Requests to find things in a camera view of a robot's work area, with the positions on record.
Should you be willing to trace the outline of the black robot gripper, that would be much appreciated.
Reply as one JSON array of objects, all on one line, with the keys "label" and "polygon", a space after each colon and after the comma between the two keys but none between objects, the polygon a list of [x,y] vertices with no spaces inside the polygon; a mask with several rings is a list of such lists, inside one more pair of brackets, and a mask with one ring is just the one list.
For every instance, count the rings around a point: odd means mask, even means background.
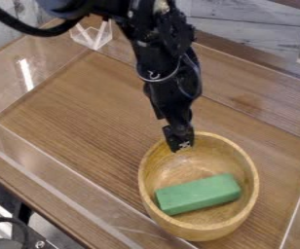
[{"label": "black robot gripper", "polygon": [[158,120],[168,125],[164,134],[173,153],[195,145],[192,103],[203,93],[201,66],[196,53],[185,53],[178,68],[166,77],[150,78],[152,70],[137,63],[138,77],[144,80],[144,92],[149,97]]}]

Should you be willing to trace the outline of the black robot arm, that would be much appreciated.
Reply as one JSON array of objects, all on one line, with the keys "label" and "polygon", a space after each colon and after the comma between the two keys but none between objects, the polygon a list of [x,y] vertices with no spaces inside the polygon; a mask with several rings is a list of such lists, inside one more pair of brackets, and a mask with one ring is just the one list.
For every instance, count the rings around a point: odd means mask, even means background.
[{"label": "black robot arm", "polygon": [[173,152],[195,145],[192,104],[203,93],[201,66],[192,48],[196,29],[176,0],[36,0],[64,22],[41,29],[0,8],[0,22],[26,35],[56,37],[89,15],[116,22],[136,56],[136,72]]}]

